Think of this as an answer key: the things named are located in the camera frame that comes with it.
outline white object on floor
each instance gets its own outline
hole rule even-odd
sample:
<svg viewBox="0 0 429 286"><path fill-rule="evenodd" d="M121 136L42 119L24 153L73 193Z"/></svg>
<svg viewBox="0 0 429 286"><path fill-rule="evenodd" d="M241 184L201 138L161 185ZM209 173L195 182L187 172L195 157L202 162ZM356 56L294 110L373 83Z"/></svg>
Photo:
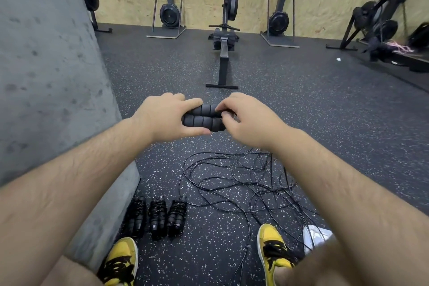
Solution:
<svg viewBox="0 0 429 286"><path fill-rule="evenodd" d="M304 226L303 237L304 237L304 253L307 255L314 246L325 243L332 235L332 231L329 229L318 228L314 225Z"/></svg>

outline ankle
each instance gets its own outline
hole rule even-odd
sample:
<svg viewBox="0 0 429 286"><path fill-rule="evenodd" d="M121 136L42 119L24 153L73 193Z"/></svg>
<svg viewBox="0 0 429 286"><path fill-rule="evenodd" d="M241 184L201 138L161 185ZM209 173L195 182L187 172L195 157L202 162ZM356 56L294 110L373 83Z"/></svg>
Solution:
<svg viewBox="0 0 429 286"><path fill-rule="evenodd" d="M273 275L275 286L286 286L291 272L292 268L289 267L275 267Z"/></svg>

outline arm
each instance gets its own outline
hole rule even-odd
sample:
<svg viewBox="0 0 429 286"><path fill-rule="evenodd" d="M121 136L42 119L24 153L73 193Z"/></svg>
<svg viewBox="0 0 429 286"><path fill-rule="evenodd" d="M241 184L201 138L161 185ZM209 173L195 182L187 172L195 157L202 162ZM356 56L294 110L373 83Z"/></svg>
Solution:
<svg viewBox="0 0 429 286"><path fill-rule="evenodd" d="M0 189L0 285L40 285L122 171L157 141L210 134L181 124L202 104L147 98L129 119Z"/></svg>
<svg viewBox="0 0 429 286"><path fill-rule="evenodd" d="M233 93L217 110L238 141L276 155L332 228L369 285L424 285L428 279L429 218L287 126L255 98Z"/></svg>

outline hand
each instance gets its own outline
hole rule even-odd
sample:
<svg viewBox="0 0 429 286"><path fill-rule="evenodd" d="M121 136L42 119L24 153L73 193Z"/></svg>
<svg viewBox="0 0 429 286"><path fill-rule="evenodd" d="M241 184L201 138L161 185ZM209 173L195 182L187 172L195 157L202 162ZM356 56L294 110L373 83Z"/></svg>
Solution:
<svg viewBox="0 0 429 286"><path fill-rule="evenodd" d="M183 94L149 96L131 117L137 127L147 129L150 142L173 141L183 137L209 135L207 128L182 125L182 116L202 104L202 99L185 101Z"/></svg>
<svg viewBox="0 0 429 286"><path fill-rule="evenodd" d="M226 110L235 112L239 122ZM271 151L279 130L288 127L268 106L243 93L232 93L216 111L223 111L223 124L232 137L250 147Z"/></svg>

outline person's left hand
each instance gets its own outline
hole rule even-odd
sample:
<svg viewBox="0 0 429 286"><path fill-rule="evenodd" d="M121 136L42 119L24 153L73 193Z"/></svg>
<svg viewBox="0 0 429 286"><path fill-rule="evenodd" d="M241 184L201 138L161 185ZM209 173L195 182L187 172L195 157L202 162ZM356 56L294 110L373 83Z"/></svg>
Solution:
<svg viewBox="0 0 429 286"><path fill-rule="evenodd" d="M185 101L183 94L164 93L161 96L149 96L131 120L135 123L134 126L148 130L151 143L209 135L210 130L207 128L182 125L182 116L202 103L202 99Z"/></svg>

